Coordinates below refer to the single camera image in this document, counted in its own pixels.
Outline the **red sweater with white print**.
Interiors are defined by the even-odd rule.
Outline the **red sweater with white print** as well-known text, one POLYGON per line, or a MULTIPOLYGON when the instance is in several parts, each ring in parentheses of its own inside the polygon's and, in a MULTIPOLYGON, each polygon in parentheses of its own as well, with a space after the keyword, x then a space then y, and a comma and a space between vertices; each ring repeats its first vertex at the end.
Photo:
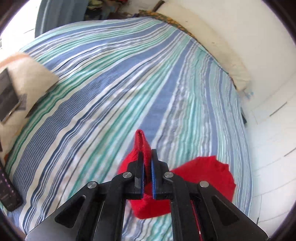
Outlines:
MULTIPOLYGON (((156 200, 152 196, 152 150, 144 132, 137 130, 133 149, 119 165, 118 172, 126 172, 129 163, 136 161, 139 153, 143 154, 144 194, 141 199, 131 199, 130 204, 134 215, 144 221, 144 240, 171 240, 173 228, 170 201, 156 200)), ((229 166, 219 162, 214 156, 197 157, 169 171, 191 183, 207 181, 232 202, 235 189, 233 176, 229 166)))

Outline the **pile of colourful clothes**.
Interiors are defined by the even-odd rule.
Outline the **pile of colourful clothes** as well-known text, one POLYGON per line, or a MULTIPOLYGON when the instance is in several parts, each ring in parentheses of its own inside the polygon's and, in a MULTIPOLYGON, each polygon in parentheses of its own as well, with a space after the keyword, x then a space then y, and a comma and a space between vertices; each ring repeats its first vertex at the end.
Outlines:
POLYGON ((127 6, 130 1, 97 1, 88 2, 87 9, 84 14, 84 21, 102 21, 113 19, 128 19, 138 17, 139 13, 128 13, 123 11, 123 7, 127 6))

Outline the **black remote control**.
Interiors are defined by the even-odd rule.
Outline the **black remote control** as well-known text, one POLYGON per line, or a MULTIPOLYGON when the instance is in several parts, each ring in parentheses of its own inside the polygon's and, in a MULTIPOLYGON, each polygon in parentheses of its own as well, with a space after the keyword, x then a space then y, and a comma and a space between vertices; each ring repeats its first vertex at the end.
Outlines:
POLYGON ((0 165, 0 199, 5 209, 9 212, 16 210, 23 204, 23 199, 13 186, 4 166, 0 165))

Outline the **white wardrobe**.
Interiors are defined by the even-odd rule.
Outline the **white wardrobe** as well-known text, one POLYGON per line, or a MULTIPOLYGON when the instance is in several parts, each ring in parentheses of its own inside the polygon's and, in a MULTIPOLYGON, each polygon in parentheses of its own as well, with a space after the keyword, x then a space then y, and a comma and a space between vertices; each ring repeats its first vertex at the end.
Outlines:
POLYGON ((254 96, 240 94, 253 177, 249 217, 272 236, 295 203, 295 73, 249 110, 254 96))

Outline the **blue green striped bedspread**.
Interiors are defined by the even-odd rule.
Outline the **blue green striped bedspread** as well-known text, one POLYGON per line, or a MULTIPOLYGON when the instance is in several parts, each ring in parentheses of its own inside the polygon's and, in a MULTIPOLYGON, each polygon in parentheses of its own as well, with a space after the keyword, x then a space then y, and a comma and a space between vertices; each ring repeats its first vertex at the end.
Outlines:
POLYGON ((89 181, 111 180, 139 129, 171 169, 199 156, 227 164, 233 203, 249 214, 240 98, 191 36, 152 18, 87 21, 51 30, 23 51, 59 77, 8 157, 23 198, 8 217, 24 233, 89 181))

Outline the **dark tablet device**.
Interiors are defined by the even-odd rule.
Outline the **dark tablet device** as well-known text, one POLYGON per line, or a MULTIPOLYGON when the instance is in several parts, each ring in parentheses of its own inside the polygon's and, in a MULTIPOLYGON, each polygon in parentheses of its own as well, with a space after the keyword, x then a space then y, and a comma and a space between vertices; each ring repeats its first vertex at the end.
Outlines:
POLYGON ((9 71, 5 68, 1 72, 1 97, 0 97, 0 118, 5 123, 10 115, 20 105, 20 99, 15 91, 9 71))

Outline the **cream fluffy pillow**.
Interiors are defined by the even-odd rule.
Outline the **cream fluffy pillow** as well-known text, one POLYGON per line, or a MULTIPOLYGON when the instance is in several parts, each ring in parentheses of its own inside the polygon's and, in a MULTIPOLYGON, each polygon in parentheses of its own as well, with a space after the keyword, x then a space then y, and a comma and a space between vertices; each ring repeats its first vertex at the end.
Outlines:
POLYGON ((1 121, 1 161, 5 163, 33 108, 59 78, 25 53, 1 61, 1 73, 8 73, 18 99, 7 114, 1 111, 4 114, 1 121))

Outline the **cream padded headboard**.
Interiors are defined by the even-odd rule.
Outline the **cream padded headboard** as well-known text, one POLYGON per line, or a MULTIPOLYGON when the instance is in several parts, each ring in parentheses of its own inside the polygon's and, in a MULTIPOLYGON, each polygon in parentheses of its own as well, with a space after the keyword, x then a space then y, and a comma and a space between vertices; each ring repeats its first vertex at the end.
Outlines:
POLYGON ((239 55, 214 29, 191 10, 176 3, 162 4, 157 13, 179 23, 218 61, 234 81, 237 90, 245 90, 251 76, 239 55))

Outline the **blue curtain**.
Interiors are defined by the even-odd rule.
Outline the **blue curtain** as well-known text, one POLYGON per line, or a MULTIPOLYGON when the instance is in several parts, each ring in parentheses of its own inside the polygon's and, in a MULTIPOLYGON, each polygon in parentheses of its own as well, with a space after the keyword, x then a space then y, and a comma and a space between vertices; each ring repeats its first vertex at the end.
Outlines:
POLYGON ((42 0, 35 38, 57 27, 83 21, 88 3, 88 0, 42 0))

